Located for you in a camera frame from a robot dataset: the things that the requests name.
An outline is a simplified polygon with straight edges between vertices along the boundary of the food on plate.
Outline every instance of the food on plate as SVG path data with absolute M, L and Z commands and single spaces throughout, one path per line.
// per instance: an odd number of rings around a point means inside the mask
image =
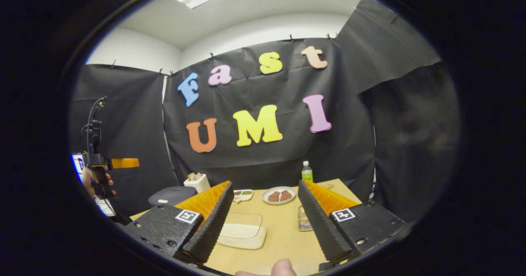
M 292 195 L 291 195 L 291 193 L 289 193 L 288 190 L 284 190 L 283 192 L 281 192 L 281 199 L 280 199 L 280 201 L 286 201 L 286 200 L 289 200 L 290 198 L 292 198 Z
M 274 193 L 272 193 L 269 197 L 268 197 L 268 201 L 271 201 L 271 202 L 279 202 L 279 192 L 276 191 Z

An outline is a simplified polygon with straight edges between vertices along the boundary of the black curtain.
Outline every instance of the black curtain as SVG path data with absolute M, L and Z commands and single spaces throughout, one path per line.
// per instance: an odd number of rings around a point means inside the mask
M 323 50 L 324 69 L 310 66 L 300 52 L 307 46 Z M 263 74 L 259 56 L 276 51 L 282 70 Z M 232 80 L 209 85 L 210 70 L 227 64 Z M 180 181 L 190 172 L 206 173 L 213 186 L 225 180 L 235 188 L 267 189 L 297 186 L 302 162 L 308 160 L 314 182 L 340 178 L 361 200 L 366 200 L 374 173 L 374 136 L 366 106 L 357 96 L 347 62 L 336 41 L 299 39 L 275 41 L 237 49 L 180 70 L 166 85 L 163 105 L 165 132 Z M 179 84 L 192 72 L 198 74 L 199 98 L 189 107 Z M 312 133 L 306 96 L 321 94 L 323 109 L 332 128 Z M 262 106 L 277 106 L 276 119 L 283 138 L 238 147 L 237 121 L 233 114 L 247 110 L 257 119 Z M 217 119 L 217 145 L 207 153 L 192 150 L 186 125 L 200 122 L 199 136 L 208 141 L 205 119 Z
M 416 29 L 374 0 L 360 1 L 337 43 L 374 124 L 374 199 L 404 220 L 418 220 L 444 190 L 457 158 L 461 126 L 452 78 Z
M 150 208 L 148 198 L 155 192 L 176 186 L 163 136 L 162 89 L 164 76 L 128 67 L 89 64 L 78 76 L 69 112 L 71 152 L 86 147 L 87 123 L 95 100 L 107 96 L 97 113 L 102 121 L 99 152 L 109 158 L 139 158 L 140 167 L 109 171 L 117 198 L 111 202 L 125 216 Z

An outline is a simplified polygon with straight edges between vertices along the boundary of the water bottle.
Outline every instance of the water bottle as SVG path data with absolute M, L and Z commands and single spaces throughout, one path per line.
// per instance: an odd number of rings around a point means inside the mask
M 301 178 L 305 181 L 314 182 L 312 179 L 312 169 L 310 169 L 308 161 L 303 161 L 303 169 L 301 170 Z

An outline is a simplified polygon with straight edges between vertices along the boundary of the orange part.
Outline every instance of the orange part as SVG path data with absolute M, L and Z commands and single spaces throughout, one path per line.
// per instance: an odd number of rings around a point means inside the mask
M 185 201 L 182 201 L 178 205 L 175 205 L 177 208 L 186 209 L 189 211 L 197 212 L 198 214 L 203 215 L 203 222 L 201 222 L 201 226 L 207 218 L 212 213 L 212 210 L 214 210 L 214 207 L 216 207 L 216 204 L 219 201 L 219 198 L 223 195 L 223 192 L 225 192 L 225 189 L 227 188 L 230 181 L 222 182 L 221 184 L 218 184 L 217 186 L 213 186 L 212 188 L 201 192 L 195 196 L 192 196 Z
M 314 184 L 311 181 L 304 180 L 304 182 L 327 216 L 329 216 L 333 211 L 342 210 L 359 204 L 349 198 L 329 190 L 328 188 L 325 188 L 324 186 Z

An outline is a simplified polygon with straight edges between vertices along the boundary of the wooden table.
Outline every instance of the wooden table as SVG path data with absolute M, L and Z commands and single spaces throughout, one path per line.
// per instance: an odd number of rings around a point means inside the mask
M 353 201 L 361 201 L 339 179 L 318 183 L 325 186 L 333 184 L 331 189 Z M 206 266 L 234 275 L 236 271 L 270 275 L 274 263 L 280 259 L 290 259 L 298 276 L 318 272 L 318 265 L 326 262 L 314 231 L 301 232 L 298 229 L 299 198 L 283 205 L 269 205 L 261 199 L 265 190 L 254 190 L 249 201 L 232 203 L 231 212 L 260 214 L 261 225 L 267 229 L 265 243 L 257 250 L 244 250 L 216 244 Z M 130 216 L 137 219 L 145 212 Z

